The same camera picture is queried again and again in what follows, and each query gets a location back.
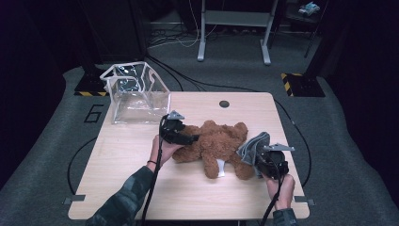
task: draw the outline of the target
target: teddy bear leg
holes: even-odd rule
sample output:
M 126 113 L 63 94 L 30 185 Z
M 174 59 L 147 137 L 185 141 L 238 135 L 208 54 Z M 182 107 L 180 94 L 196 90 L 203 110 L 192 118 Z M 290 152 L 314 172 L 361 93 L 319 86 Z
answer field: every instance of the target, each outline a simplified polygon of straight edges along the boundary
M 203 155 L 202 160 L 204 164 L 205 175 L 209 179 L 217 178 L 217 175 L 219 174 L 219 166 L 216 159 L 213 156 Z

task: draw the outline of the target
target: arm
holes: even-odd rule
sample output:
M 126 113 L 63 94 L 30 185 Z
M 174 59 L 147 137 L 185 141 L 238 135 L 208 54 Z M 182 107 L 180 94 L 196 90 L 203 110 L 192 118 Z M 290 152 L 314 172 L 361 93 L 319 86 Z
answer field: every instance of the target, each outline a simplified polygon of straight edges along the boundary
M 161 167 L 167 162 L 173 153 L 182 145 L 162 143 Z M 156 162 L 159 151 L 159 136 L 152 141 L 150 161 Z M 132 224 L 138 210 L 143 205 L 147 192 L 150 189 L 155 164 L 148 162 L 123 184 L 122 188 L 111 196 L 105 204 L 86 221 L 86 225 L 123 225 Z
M 279 181 L 263 176 L 270 199 L 273 199 L 279 188 Z M 276 211 L 273 212 L 273 225 L 275 226 L 296 226 L 298 225 L 294 210 L 291 208 L 295 188 L 294 177 L 290 174 L 284 176 L 284 181 L 279 192 L 279 199 L 275 203 Z

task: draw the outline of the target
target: wristband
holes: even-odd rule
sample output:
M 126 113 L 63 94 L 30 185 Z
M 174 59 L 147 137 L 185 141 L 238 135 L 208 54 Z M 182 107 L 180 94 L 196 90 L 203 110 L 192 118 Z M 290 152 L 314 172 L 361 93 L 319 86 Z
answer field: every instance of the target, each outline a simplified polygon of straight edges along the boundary
M 151 160 L 148 160 L 148 161 L 147 161 L 147 163 L 153 163 L 153 164 L 155 164 L 155 165 L 156 165 L 156 162 L 154 162 L 154 161 L 151 161 Z

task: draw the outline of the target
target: small hole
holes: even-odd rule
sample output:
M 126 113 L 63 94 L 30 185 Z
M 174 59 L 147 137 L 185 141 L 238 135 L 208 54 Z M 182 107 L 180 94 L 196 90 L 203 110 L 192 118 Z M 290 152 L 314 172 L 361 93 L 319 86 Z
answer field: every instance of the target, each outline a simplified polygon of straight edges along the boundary
M 230 103 L 229 103 L 228 101 L 221 101 L 221 102 L 219 102 L 219 105 L 220 105 L 221 107 L 226 108 L 226 107 L 229 107 L 229 106 L 230 106 Z

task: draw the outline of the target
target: sleeve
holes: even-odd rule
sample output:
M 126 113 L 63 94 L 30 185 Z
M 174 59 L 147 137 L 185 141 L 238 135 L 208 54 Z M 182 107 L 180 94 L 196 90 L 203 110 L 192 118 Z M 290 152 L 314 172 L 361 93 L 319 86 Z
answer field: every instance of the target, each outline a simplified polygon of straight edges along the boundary
M 131 225 L 150 189 L 153 172 L 142 167 L 86 221 L 86 225 Z
M 276 210 L 273 212 L 274 226 L 298 226 L 294 210 L 292 208 Z

